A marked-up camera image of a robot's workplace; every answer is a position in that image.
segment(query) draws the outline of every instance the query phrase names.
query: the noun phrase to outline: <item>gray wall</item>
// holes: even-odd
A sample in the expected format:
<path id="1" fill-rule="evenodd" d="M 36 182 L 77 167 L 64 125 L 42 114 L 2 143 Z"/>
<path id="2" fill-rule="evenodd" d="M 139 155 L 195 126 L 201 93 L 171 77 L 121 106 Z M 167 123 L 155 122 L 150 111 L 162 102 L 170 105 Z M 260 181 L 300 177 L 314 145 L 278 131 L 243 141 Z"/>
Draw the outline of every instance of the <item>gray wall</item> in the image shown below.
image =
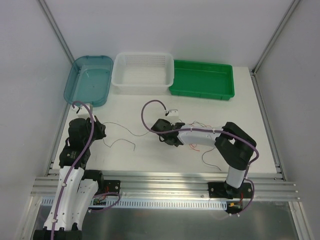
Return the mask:
<path id="1" fill-rule="evenodd" d="M 46 0 L 75 58 L 165 52 L 253 68 L 292 0 Z"/>
<path id="2" fill-rule="evenodd" d="M 320 239 L 320 1 L 303 0 L 257 73 L 289 180 Z"/>
<path id="3" fill-rule="evenodd" d="M 36 0 L 0 1 L 0 55 L 0 239 L 12 240 L 49 159 L 70 64 Z"/>

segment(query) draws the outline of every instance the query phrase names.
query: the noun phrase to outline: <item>translucent blue tray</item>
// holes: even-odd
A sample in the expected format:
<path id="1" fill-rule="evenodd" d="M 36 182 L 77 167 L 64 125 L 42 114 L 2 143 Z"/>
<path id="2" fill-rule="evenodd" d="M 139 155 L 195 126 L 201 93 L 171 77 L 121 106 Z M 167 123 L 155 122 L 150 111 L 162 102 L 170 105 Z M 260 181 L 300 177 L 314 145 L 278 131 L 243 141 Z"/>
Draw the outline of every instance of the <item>translucent blue tray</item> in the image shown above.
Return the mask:
<path id="1" fill-rule="evenodd" d="M 75 60 L 64 89 L 64 99 L 69 104 L 76 100 L 94 107 L 105 104 L 113 64 L 108 56 L 82 56 Z"/>

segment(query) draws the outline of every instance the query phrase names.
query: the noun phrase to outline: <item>white plastic basket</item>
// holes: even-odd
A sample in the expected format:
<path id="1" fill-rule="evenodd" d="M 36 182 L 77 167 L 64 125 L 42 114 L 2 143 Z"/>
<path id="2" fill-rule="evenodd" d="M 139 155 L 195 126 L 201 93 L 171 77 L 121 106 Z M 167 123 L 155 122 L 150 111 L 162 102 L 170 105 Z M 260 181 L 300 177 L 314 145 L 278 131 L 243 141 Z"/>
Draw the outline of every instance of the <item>white plastic basket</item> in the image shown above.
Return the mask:
<path id="1" fill-rule="evenodd" d="M 120 94 L 160 95 L 174 83 L 174 59 L 169 53 L 122 52 L 113 66 L 111 82 Z"/>

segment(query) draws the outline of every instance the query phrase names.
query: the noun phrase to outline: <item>purple cable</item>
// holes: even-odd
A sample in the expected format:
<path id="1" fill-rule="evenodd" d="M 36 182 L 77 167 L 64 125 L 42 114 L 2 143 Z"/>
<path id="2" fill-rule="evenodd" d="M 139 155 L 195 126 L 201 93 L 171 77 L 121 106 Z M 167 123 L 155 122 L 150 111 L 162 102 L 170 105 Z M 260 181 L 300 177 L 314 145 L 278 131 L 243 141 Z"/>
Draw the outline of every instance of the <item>purple cable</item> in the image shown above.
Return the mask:
<path id="1" fill-rule="evenodd" d="M 142 107 L 142 110 L 141 110 L 141 121 L 142 121 L 142 124 L 143 124 L 144 127 L 145 127 L 149 132 L 151 132 L 151 133 L 154 133 L 154 134 L 169 134 L 169 133 L 182 132 L 182 131 L 198 131 L 198 132 L 205 132 L 205 133 L 212 133 L 212 132 L 213 132 L 213 133 L 219 133 L 219 134 L 228 135 L 228 136 L 230 136 L 230 137 L 232 137 L 232 138 L 234 138 L 234 139 L 239 140 L 240 142 L 243 142 L 244 144 L 246 144 L 246 145 L 248 145 L 250 148 L 252 148 L 252 150 L 255 152 L 256 156 L 255 156 L 251 161 L 249 161 L 248 166 L 247 166 L 247 168 L 246 168 L 246 170 L 245 170 L 245 173 L 244 173 L 244 179 L 245 179 L 246 181 L 250 182 L 251 185 L 252 185 L 252 197 L 251 197 L 249 203 L 242 209 L 241 212 L 243 212 L 243 211 L 251 204 L 251 202 L 252 202 L 253 199 L 254 199 L 254 195 L 255 195 L 255 185 L 254 185 L 254 182 L 251 181 L 250 179 L 246 178 L 246 177 L 247 177 L 247 174 L 248 174 L 250 165 L 259 158 L 259 152 L 258 152 L 258 150 L 256 149 L 256 147 L 253 146 L 250 142 L 242 139 L 241 137 L 238 137 L 237 135 L 234 135 L 234 134 L 232 134 L 232 133 L 230 133 L 230 132 L 223 131 L 223 130 L 201 129 L 201 128 L 193 127 L 193 128 L 182 128 L 182 129 L 180 128 L 180 129 L 174 129 L 174 130 L 169 130 L 169 131 L 153 131 L 152 129 L 150 129 L 150 128 L 147 126 L 147 124 L 146 124 L 146 122 L 145 122 L 145 120 L 144 120 L 144 111 L 145 111 L 145 108 L 146 108 L 146 106 L 147 106 L 148 104 L 153 103 L 153 102 L 160 103 L 160 104 L 163 106 L 164 110 L 167 111 L 167 108 L 166 108 L 165 104 L 164 104 L 162 101 L 157 100 L 157 99 L 148 101 L 148 102 Z"/>
<path id="2" fill-rule="evenodd" d="M 252 186 L 252 197 L 250 199 L 250 201 L 248 202 L 248 204 L 241 210 L 240 213 L 242 213 L 244 210 L 246 210 L 249 205 L 251 205 L 252 201 L 254 200 L 254 196 L 255 196 L 255 184 L 252 180 L 248 179 L 248 178 L 245 178 L 244 180 L 248 181 L 251 183 L 251 186 Z"/>
<path id="3" fill-rule="evenodd" d="M 100 209 L 100 210 L 91 210 L 92 213 L 101 213 L 101 212 L 104 212 L 110 208 L 112 208 L 113 206 L 117 205 L 121 199 L 121 196 L 119 193 L 117 192 L 106 192 L 106 193 L 102 193 L 102 194 L 99 194 L 99 195 L 95 195 L 94 198 L 101 198 L 103 196 L 107 196 L 107 195 L 117 195 L 118 196 L 118 199 L 117 201 L 115 201 L 114 204 L 111 204 L 110 206 L 107 206 L 107 207 L 104 207 L 103 209 Z"/>
<path id="4" fill-rule="evenodd" d="M 90 142 L 92 140 L 92 137 L 94 135 L 94 127 L 95 127 L 95 120 L 94 120 L 94 116 L 92 114 L 92 112 L 90 111 L 90 109 L 88 108 L 87 105 L 85 105 L 82 101 L 74 101 L 72 103 L 72 107 L 75 108 L 75 104 L 81 104 L 82 106 L 84 106 L 84 108 L 88 111 L 89 115 L 90 115 L 90 120 L 91 120 L 91 132 L 88 138 L 88 142 L 85 144 L 83 150 L 81 151 L 81 153 L 79 154 L 79 156 L 76 158 L 76 160 L 73 162 L 73 164 L 71 165 L 69 171 L 67 172 L 65 179 L 63 181 L 64 184 L 67 184 L 67 180 L 68 177 L 70 176 L 71 171 L 73 170 L 73 168 L 75 167 L 75 165 L 77 164 L 77 162 L 80 160 L 80 158 L 83 156 L 83 154 L 85 153 L 85 151 L 87 150 L 87 148 L 90 145 Z M 53 219 L 56 219 L 58 216 L 58 208 L 61 202 L 61 198 L 62 198 L 62 194 L 64 192 L 65 186 L 61 187 L 58 199 L 56 201 L 56 206 L 55 206 L 55 210 L 54 210 L 54 214 L 53 214 Z M 56 227 L 56 222 L 52 223 L 52 229 L 51 229 L 51 235 L 50 235 L 50 240 L 54 240 L 55 237 L 55 227 Z"/>

